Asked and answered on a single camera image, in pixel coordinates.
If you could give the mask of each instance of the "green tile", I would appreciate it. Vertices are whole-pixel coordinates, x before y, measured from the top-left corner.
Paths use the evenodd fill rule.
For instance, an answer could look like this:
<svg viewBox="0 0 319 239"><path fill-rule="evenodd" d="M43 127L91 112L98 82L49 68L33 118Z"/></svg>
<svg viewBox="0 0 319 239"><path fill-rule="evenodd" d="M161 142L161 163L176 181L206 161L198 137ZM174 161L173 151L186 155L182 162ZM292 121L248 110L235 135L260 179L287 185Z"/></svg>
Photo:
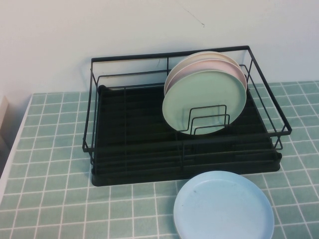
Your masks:
<svg viewBox="0 0 319 239"><path fill-rule="evenodd" d="M134 219L134 236L151 236L157 235L156 217L154 218L135 218Z"/></svg>
<svg viewBox="0 0 319 239"><path fill-rule="evenodd" d="M277 212L282 224L303 222L298 206L277 207Z"/></svg>
<svg viewBox="0 0 319 239"><path fill-rule="evenodd" d="M15 217L15 211L0 212L0 228L11 228Z"/></svg>
<svg viewBox="0 0 319 239"><path fill-rule="evenodd" d="M284 86L287 95L303 94L299 85Z"/></svg>
<svg viewBox="0 0 319 239"><path fill-rule="evenodd" d="M308 174L313 184L319 184L319 169L308 170Z"/></svg>
<svg viewBox="0 0 319 239"><path fill-rule="evenodd" d="M63 102L78 102L80 98L79 92L64 93Z"/></svg>
<svg viewBox="0 0 319 239"><path fill-rule="evenodd" d="M69 171L69 161L51 162L49 167L49 175L67 174Z"/></svg>
<svg viewBox="0 0 319 239"><path fill-rule="evenodd" d="M38 130L37 126L24 127L21 133L21 137L31 138L36 136Z"/></svg>
<svg viewBox="0 0 319 239"><path fill-rule="evenodd" d="M319 239L319 223L309 223L308 228L313 239Z"/></svg>
<svg viewBox="0 0 319 239"><path fill-rule="evenodd" d="M11 165L9 178L24 178L27 164L13 164Z"/></svg>
<svg viewBox="0 0 319 239"><path fill-rule="evenodd" d="M65 191L53 191L53 192L44 192L42 206L58 206L62 205L64 201Z"/></svg>
<svg viewBox="0 0 319 239"><path fill-rule="evenodd" d="M18 150L24 150L24 149L32 149L34 143L34 138L21 138L17 149Z"/></svg>
<svg viewBox="0 0 319 239"><path fill-rule="evenodd" d="M310 141L294 142L298 154L316 153L316 149Z"/></svg>
<svg viewBox="0 0 319 239"><path fill-rule="evenodd" d="M46 95L33 95L31 105L42 105L45 102Z"/></svg>
<svg viewBox="0 0 319 239"><path fill-rule="evenodd" d="M38 192L44 188L45 177L27 178L25 180L23 192Z"/></svg>
<svg viewBox="0 0 319 239"><path fill-rule="evenodd" d="M312 84L302 84L301 85L302 90L305 94L311 94L311 93L319 93L319 88L315 83Z"/></svg>
<svg viewBox="0 0 319 239"><path fill-rule="evenodd" d="M40 115L42 114L43 105L42 106L30 106L28 111L28 116L31 115Z"/></svg>
<svg viewBox="0 0 319 239"><path fill-rule="evenodd" d="M79 105L79 103L63 103L61 112L62 113L77 112L78 111L78 105Z"/></svg>
<svg viewBox="0 0 319 239"><path fill-rule="evenodd" d="M61 222L62 207L42 208L39 225L59 224Z"/></svg>
<svg viewBox="0 0 319 239"><path fill-rule="evenodd" d="M89 188L88 202L108 201L110 196L110 187L93 187Z"/></svg>
<svg viewBox="0 0 319 239"><path fill-rule="evenodd" d="M0 230L0 238L1 239L10 239L11 229L8 230Z"/></svg>
<svg viewBox="0 0 319 239"><path fill-rule="evenodd" d="M72 159L77 158L89 158L90 155L88 153L83 152L82 147L73 147Z"/></svg>
<svg viewBox="0 0 319 239"><path fill-rule="evenodd" d="M293 188L293 192L298 203L311 203L318 201L318 197L312 186Z"/></svg>
<svg viewBox="0 0 319 239"><path fill-rule="evenodd" d="M66 191L65 204L79 204L86 202L87 189L72 189Z"/></svg>
<svg viewBox="0 0 319 239"><path fill-rule="evenodd" d="M110 238L130 238L133 236L133 222L129 220L110 221Z"/></svg>
<svg viewBox="0 0 319 239"><path fill-rule="evenodd" d="M0 210L16 209L20 195L4 195L2 197Z"/></svg>
<svg viewBox="0 0 319 239"><path fill-rule="evenodd" d="M176 183L177 183L177 189L178 191L180 191L180 189L185 185L185 183L188 182L188 179L185 179L185 180L178 180Z"/></svg>
<svg viewBox="0 0 319 239"><path fill-rule="evenodd" d="M75 123L59 124L56 134L74 134Z"/></svg>
<svg viewBox="0 0 319 239"><path fill-rule="evenodd" d="M60 226L38 227L35 239L57 239L59 230Z"/></svg>
<svg viewBox="0 0 319 239"><path fill-rule="evenodd" d="M301 120L305 126L317 126L319 125L317 116L305 116L301 117Z"/></svg>
<svg viewBox="0 0 319 239"><path fill-rule="evenodd" d="M66 160L71 158L71 147L67 148L54 148L51 160Z"/></svg>
<svg viewBox="0 0 319 239"><path fill-rule="evenodd" d="M290 137L292 141L309 140L309 136L305 128L295 128Z"/></svg>
<svg viewBox="0 0 319 239"><path fill-rule="evenodd" d="M312 107L313 107L315 113L316 113L317 115L319 115L319 105L312 105Z"/></svg>
<svg viewBox="0 0 319 239"><path fill-rule="evenodd" d="M49 163L31 163L29 164L29 169L27 177L45 176Z"/></svg>
<svg viewBox="0 0 319 239"><path fill-rule="evenodd" d="M272 239L285 239L285 236L281 227L275 227Z"/></svg>
<svg viewBox="0 0 319 239"><path fill-rule="evenodd" d="M313 116L313 115L315 115L315 112L311 108L311 106L295 106L295 110L299 116Z"/></svg>
<svg viewBox="0 0 319 239"><path fill-rule="evenodd" d="M275 96L285 96L286 93L284 91L284 88L282 86L274 86L271 88L271 91Z"/></svg>
<svg viewBox="0 0 319 239"><path fill-rule="evenodd" d="M36 226L39 209L28 209L18 211L15 219L15 227L32 227Z"/></svg>
<svg viewBox="0 0 319 239"><path fill-rule="evenodd" d="M177 195L175 181L156 182L155 183L156 196L175 196Z"/></svg>
<svg viewBox="0 0 319 239"><path fill-rule="evenodd" d="M303 169L299 158L297 156L285 157L281 160L281 165L285 171Z"/></svg>
<svg viewBox="0 0 319 239"><path fill-rule="evenodd" d="M311 139L319 139L319 126L307 128L307 130Z"/></svg>
<svg viewBox="0 0 319 239"><path fill-rule="evenodd" d="M61 104L54 104L54 105L45 105L43 113L44 114L57 114L60 112Z"/></svg>
<svg viewBox="0 0 319 239"><path fill-rule="evenodd" d="M62 102L63 94L48 94L46 97L46 104L56 104Z"/></svg>
<svg viewBox="0 0 319 239"><path fill-rule="evenodd" d="M108 234L108 222L87 223L85 227L85 239L102 239Z"/></svg>
<svg viewBox="0 0 319 239"><path fill-rule="evenodd" d="M264 176L269 188L288 187L288 182L282 172L267 173Z"/></svg>
<svg viewBox="0 0 319 239"><path fill-rule="evenodd" d="M115 185L111 188L111 200L123 200L132 198L131 185Z"/></svg>
<svg viewBox="0 0 319 239"><path fill-rule="evenodd" d="M270 194L274 200L275 206L295 204L295 198L290 188L271 189Z"/></svg>
<svg viewBox="0 0 319 239"><path fill-rule="evenodd" d="M8 179L4 193L20 193L23 187L24 179Z"/></svg>
<svg viewBox="0 0 319 239"><path fill-rule="evenodd" d="M22 194L19 208L37 208L40 206L42 193Z"/></svg>
<svg viewBox="0 0 319 239"><path fill-rule="evenodd" d="M310 104L319 104L319 94L307 95Z"/></svg>
<svg viewBox="0 0 319 239"><path fill-rule="evenodd" d="M39 125L41 116L27 116L24 125L35 126Z"/></svg>
<svg viewBox="0 0 319 239"><path fill-rule="evenodd" d="M59 119L59 115L42 115L40 125L44 124L57 124Z"/></svg>
<svg viewBox="0 0 319 239"><path fill-rule="evenodd" d="M298 106L298 105L308 105L309 102L307 98L304 95L298 95L298 96L289 96L289 99L293 106Z"/></svg>
<svg viewBox="0 0 319 239"><path fill-rule="evenodd" d="M69 175L68 189L69 188L84 188L88 186L89 173L77 173Z"/></svg>
<svg viewBox="0 0 319 239"><path fill-rule="evenodd" d="M159 221L159 234L176 234L173 216L160 216Z"/></svg>
<svg viewBox="0 0 319 239"><path fill-rule="evenodd" d="M310 181L306 174L306 171L293 171L293 172L286 172L286 176L290 182L291 186L303 186L309 185Z"/></svg>
<svg viewBox="0 0 319 239"><path fill-rule="evenodd" d="M74 123L76 122L76 113L62 113L59 123Z"/></svg>
<svg viewBox="0 0 319 239"><path fill-rule="evenodd" d="M120 201L111 202L110 206L110 218L131 218L132 217L132 202L131 201Z"/></svg>
<svg viewBox="0 0 319 239"><path fill-rule="evenodd" d="M72 146L73 137L73 135L57 135L54 140L54 147Z"/></svg>
<svg viewBox="0 0 319 239"><path fill-rule="evenodd" d="M37 149L32 151L30 162L48 162L51 156L51 149Z"/></svg>
<svg viewBox="0 0 319 239"><path fill-rule="evenodd" d="M71 161L70 173L86 173L91 168L89 159L76 159Z"/></svg>
<svg viewBox="0 0 319 239"><path fill-rule="evenodd" d="M280 106L291 106L291 103L287 96L276 97L276 100Z"/></svg>
<svg viewBox="0 0 319 239"><path fill-rule="evenodd" d="M304 126L300 118L288 118L288 122L292 128Z"/></svg>
<svg viewBox="0 0 319 239"><path fill-rule="evenodd" d="M31 155L31 150L16 151L13 158L13 163L28 163Z"/></svg>
<svg viewBox="0 0 319 239"><path fill-rule="evenodd" d="M62 176L50 176L46 180L45 189L46 190L59 190L65 189L66 186L66 175Z"/></svg>
<svg viewBox="0 0 319 239"><path fill-rule="evenodd" d="M155 199L140 199L134 200L134 217L142 216L154 216L155 211Z"/></svg>
<svg viewBox="0 0 319 239"><path fill-rule="evenodd" d="M63 223L83 222L84 217L85 217L85 205L64 207Z"/></svg>
<svg viewBox="0 0 319 239"><path fill-rule="evenodd" d="M87 205L86 221L106 220L109 218L109 203Z"/></svg>
<svg viewBox="0 0 319 239"><path fill-rule="evenodd" d="M53 140L53 136L36 138L34 148L51 148L53 146Z"/></svg>
<svg viewBox="0 0 319 239"><path fill-rule="evenodd" d="M56 125L41 125L39 126L37 136L52 136L55 135Z"/></svg>
<svg viewBox="0 0 319 239"><path fill-rule="evenodd" d="M84 224L62 225L60 239L80 239L83 237Z"/></svg>
<svg viewBox="0 0 319 239"><path fill-rule="evenodd" d="M173 214L175 197L156 198L158 215Z"/></svg>
<svg viewBox="0 0 319 239"><path fill-rule="evenodd" d="M281 108L286 117L296 117L297 114L293 107L282 107Z"/></svg>
<svg viewBox="0 0 319 239"><path fill-rule="evenodd" d="M305 224L284 226L287 239L310 239L309 232Z"/></svg>
<svg viewBox="0 0 319 239"><path fill-rule="evenodd" d="M306 168L319 168L319 156L317 154L300 156Z"/></svg>
<svg viewBox="0 0 319 239"><path fill-rule="evenodd" d="M33 239L35 228L13 229L11 239Z"/></svg>

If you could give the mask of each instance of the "black dish rack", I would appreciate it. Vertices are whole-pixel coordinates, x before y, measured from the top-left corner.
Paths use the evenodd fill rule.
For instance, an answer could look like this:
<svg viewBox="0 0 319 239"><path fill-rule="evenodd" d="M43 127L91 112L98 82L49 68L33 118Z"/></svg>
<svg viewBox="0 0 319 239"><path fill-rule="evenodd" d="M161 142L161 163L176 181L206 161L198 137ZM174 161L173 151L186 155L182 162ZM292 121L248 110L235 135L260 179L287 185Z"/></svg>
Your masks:
<svg viewBox="0 0 319 239"><path fill-rule="evenodd" d="M247 82L252 86L247 90L247 102L242 114L229 124L227 106L203 106L222 107L225 110L224 114L218 115L225 118L224 124L219 125L224 129L215 133L196 135L197 129L192 127L196 119L192 119L190 114L188 127L192 135L172 129L165 122L161 111L164 83L119 87L108 87L100 83L103 78L142 77L157 73L168 75L169 62L174 57L207 50L248 52L250 59L248 67L241 65ZM94 75L95 64L141 59L159 59L159 62L164 59L165 69L109 75L102 71L97 79ZM258 91L259 87L256 87L252 79L252 67L255 67L262 87L267 90L274 109L278 112L282 122L279 130L268 113ZM256 100L266 119L262 119ZM265 126L264 121L269 122L270 129ZM289 135L291 131L249 46L91 60L89 104L82 147L84 152L90 154L92 184L95 186L188 179L212 170L239 174L277 171L282 158L277 150L283 148L280 137ZM90 134L92 139L88 144L87 137Z"/></svg>

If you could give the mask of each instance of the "grout line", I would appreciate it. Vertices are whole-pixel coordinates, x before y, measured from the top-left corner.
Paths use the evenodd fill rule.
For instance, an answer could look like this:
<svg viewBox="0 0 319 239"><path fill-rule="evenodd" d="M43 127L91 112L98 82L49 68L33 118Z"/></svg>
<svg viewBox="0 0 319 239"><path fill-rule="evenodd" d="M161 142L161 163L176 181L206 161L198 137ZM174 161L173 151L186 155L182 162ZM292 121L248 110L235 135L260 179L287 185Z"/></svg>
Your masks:
<svg viewBox="0 0 319 239"><path fill-rule="evenodd" d="M38 134L38 131L39 131L39 125L37 127L37 130L36 130L36 134ZM35 139L33 141L33 146L32 146L32 151L31 151L31 154L29 156L29 162L31 161L31 156L32 156L32 153L33 153L33 149L34 149L34 146L35 146ZM18 201L18 204L16 205L16 209L15 209L15 215L14 215L14 219L13 219L13 224L12 224L12 229L11 229L11 232L10 232L10 239L12 238L12 234L13 234L13 228L15 226L15 221L16 221L16 217L17 217L17 214L18 214L18 208L19 208L19 205L21 203L21 198L22 198L22 194L23 194L23 190L24 190L24 186L25 186L25 182L26 182L26 176L27 176L27 173L28 173L28 170L29 170L29 164L27 165L26 167L26 171L25 171L25 177L24 177L24 180L23 180L23 185L22 185L22 188L21 188L21 192L20 192L20 197L19 197L19 201Z"/></svg>
<svg viewBox="0 0 319 239"><path fill-rule="evenodd" d="M77 122L75 123L75 127L74 127L74 133L76 131L76 125L77 125ZM73 155L73 148L71 148L71 158L72 158L72 155ZM67 188L68 188L68 183L69 183L69 174L70 174L70 170L71 170L71 162L72 160L70 160L69 162L69 168L68 168L68 175L66 177L66 184L65 184L65 193L64 193L64 198L63 198L63 203L62 203L62 212L61 212L61 220L60 220L60 226L59 226L59 236L58 236L58 239L61 238L61 231L62 231L62 224L63 224L63 213L64 213L64 205L65 205L65 199L66 199L66 192L67 192Z"/></svg>
<svg viewBox="0 0 319 239"><path fill-rule="evenodd" d="M112 191L112 186L110 186L110 194L109 194L109 215L108 215L108 235L107 235L107 239L110 239L110 218L111 218L111 191Z"/></svg>
<svg viewBox="0 0 319 239"><path fill-rule="evenodd" d="M267 180L266 180L266 178L265 178L265 175L264 175L263 173L262 173L261 175L263 176L263 179L264 179L264 182L265 182L265 185L266 185L266 188L267 188L267 191L268 191L270 200L271 200L272 204L275 205L274 199L273 199L273 196L272 196L271 193L270 193L270 190L269 190L268 183L267 183ZM278 222L279 222L279 226L281 227L281 229L282 229L282 231L283 231L284 237L285 237L285 239L287 239L286 233L285 233L285 231L284 231L284 228L283 228L283 225L282 225L282 223L281 223L281 219L279 218L279 214L278 214L278 212L277 212L276 207L274 208L274 211L275 211L275 214L276 214L276 216L277 216L277 219L278 219Z"/></svg>
<svg viewBox="0 0 319 239"><path fill-rule="evenodd" d="M58 122L59 122L59 120L60 120L61 110L62 110L62 104L61 104L60 111L59 111L59 115L58 115ZM54 141L55 141L55 138L56 138L56 133L57 133L57 131L58 131L58 127L55 128L55 134L54 134L54 139L53 139L53 144L52 144L52 149L51 149L49 164L48 164L48 168L47 168L47 170L46 170L46 176L45 176L45 181L44 181L44 186L43 186L43 192L42 192L41 201L40 201L40 205L39 205L38 218L37 218L37 221L36 221L36 228L35 228L34 238L33 238L33 239L35 239L35 237L36 237L37 226L39 225L39 221L40 221L41 205L42 205L42 202L43 202L44 192L45 192L45 187L46 187L46 182L47 182L48 175L49 175L49 169L50 169L50 165L51 165L51 159L52 159L53 148L54 148Z"/></svg>
<svg viewBox="0 0 319 239"><path fill-rule="evenodd" d="M153 183L153 189L154 189L154 197L155 197L155 216L156 216L156 227L157 227L157 236L158 239L160 239L160 227L159 227L159 218L158 218L158 204L157 204L157 198L156 198L156 189L155 189L155 183Z"/></svg>

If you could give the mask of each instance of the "plate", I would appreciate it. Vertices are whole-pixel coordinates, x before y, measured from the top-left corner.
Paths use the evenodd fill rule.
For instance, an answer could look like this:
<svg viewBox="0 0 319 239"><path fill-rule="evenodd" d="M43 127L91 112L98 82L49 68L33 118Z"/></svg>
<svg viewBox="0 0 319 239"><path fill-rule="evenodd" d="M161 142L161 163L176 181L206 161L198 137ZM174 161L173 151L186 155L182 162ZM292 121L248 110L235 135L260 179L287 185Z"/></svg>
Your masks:
<svg viewBox="0 0 319 239"><path fill-rule="evenodd" d="M212 171L190 179L179 191L174 223L181 239L271 239L274 214L254 183Z"/></svg>
<svg viewBox="0 0 319 239"><path fill-rule="evenodd" d="M164 98L162 112L166 122L177 131L207 134L224 128L220 125L225 124L225 115L222 115L225 114L225 106L193 109L189 122L192 108L226 105L229 123L232 123L244 109L245 103L246 90L237 78L225 72L209 70L193 73L176 82Z"/></svg>
<svg viewBox="0 0 319 239"><path fill-rule="evenodd" d="M171 81L168 83L166 92L169 91L169 89L181 78L203 70L218 70L226 72L240 80L241 83L244 85L245 90L247 89L246 77L236 65L220 59L210 59L197 61L181 69L172 77Z"/></svg>
<svg viewBox="0 0 319 239"><path fill-rule="evenodd" d="M221 60L225 60L228 61L230 63L233 63L234 65L236 65L239 69L240 66L237 64L237 62L235 60L233 60L232 58L230 58L229 56L226 56L222 53L219 52L214 52L214 51L201 51L201 52L197 52L195 54L191 54L189 56L187 56L186 58L184 58L183 60L181 60L176 66L173 67L173 69L170 71L170 73L168 74L165 84L164 84L164 95L167 92L167 85L169 84L169 82L171 81L172 77L181 69L183 69L185 66L188 66L189 64L192 64L196 61L201 61L201 60L207 60L207 59L221 59Z"/></svg>

